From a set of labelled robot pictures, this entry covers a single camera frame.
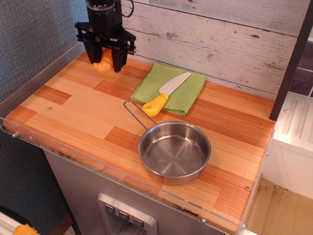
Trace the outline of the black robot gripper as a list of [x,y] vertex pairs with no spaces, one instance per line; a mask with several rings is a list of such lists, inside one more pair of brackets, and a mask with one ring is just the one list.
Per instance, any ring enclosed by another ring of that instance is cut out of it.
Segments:
[[75,23],[78,41],[90,40],[84,41],[84,46],[92,64],[101,61],[101,46],[113,48],[120,43],[122,48],[112,49],[114,71],[120,72],[127,62],[128,53],[134,55],[136,52],[136,36],[123,28],[121,7],[88,7],[87,11],[89,21]]

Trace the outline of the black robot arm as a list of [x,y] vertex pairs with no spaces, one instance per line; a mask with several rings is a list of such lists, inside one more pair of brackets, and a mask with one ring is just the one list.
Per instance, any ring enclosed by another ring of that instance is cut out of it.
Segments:
[[77,22],[77,40],[82,42],[92,64],[100,63],[106,48],[112,55],[112,66],[120,72],[128,54],[135,54],[136,36],[122,26],[122,5],[119,0],[86,1],[89,21]]

